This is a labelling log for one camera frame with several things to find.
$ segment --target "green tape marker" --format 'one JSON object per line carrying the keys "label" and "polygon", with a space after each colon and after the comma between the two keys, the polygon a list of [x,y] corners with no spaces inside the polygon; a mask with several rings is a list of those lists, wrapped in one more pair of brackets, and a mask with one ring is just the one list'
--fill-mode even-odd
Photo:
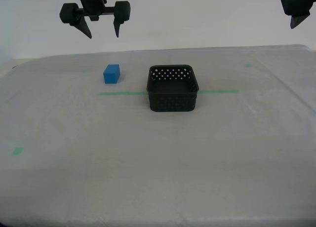
{"label": "green tape marker", "polygon": [[237,94],[238,90],[200,90],[198,94]]}
{"label": "green tape marker", "polygon": [[146,91],[140,92],[130,92],[130,91],[122,91],[122,92],[102,92],[99,93],[101,96],[117,96],[117,95],[147,95]]}
{"label": "green tape marker", "polygon": [[[237,94],[238,90],[200,90],[198,94]],[[99,96],[118,96],[118,95],[148,95],[146,91],[121,91],[121,92],[102,92]]]}
{"label": "green tape marker", "polygon": [[12,156],[16,156],[16,155],[21,154],[23,150],[24,150],[24,148],[22,148],[22,147],[16,147],[12,153]]}

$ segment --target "black basket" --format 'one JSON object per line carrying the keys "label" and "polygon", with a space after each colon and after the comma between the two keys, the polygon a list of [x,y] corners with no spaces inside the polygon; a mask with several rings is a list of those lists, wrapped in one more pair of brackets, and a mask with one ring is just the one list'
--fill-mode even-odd
{"label": "black basket", "polygon": [[152,111],[186,112],[196,106],[198,83],[189,65],[153,66],[147,91]]}

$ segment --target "white table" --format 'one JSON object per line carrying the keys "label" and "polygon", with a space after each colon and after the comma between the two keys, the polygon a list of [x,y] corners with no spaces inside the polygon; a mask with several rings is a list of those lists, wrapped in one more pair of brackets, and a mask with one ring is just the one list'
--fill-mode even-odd
{"label": "white table", "polygon": [[[105,85],[102,73],[116,63],[119,83]],[[155,113],[146,95],[99,95],[146,91],[149,67],[164,64],[191,65],[209,92],[194,111]],[[302,46],[22,64],[0,78],[0,222],[316,225],[315,65]]]}

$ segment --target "white background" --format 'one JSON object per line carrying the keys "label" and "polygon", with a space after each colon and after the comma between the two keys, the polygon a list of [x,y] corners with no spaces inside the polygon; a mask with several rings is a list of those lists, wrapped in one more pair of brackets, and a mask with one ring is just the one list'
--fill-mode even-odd
{"label": "white background", "polygon": [[[109,0],[113,5],[117,0]],[[93,39],[59,19],[66,2],[0,0],[0,64],[10,58],[168,48],[304,44],[316,49],[316,11],[298,28],[280,0],[128,0],[116,38],[113,16],[87,23]]]}

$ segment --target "blue cube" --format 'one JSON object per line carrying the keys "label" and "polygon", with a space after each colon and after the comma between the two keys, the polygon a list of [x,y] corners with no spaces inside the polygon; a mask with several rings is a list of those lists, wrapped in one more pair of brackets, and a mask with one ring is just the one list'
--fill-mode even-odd
{"label": "blue cube", "polygon": [[116,84],[120,76],[119,65],[108,65],[103,72],[104,82],[106,84]]}

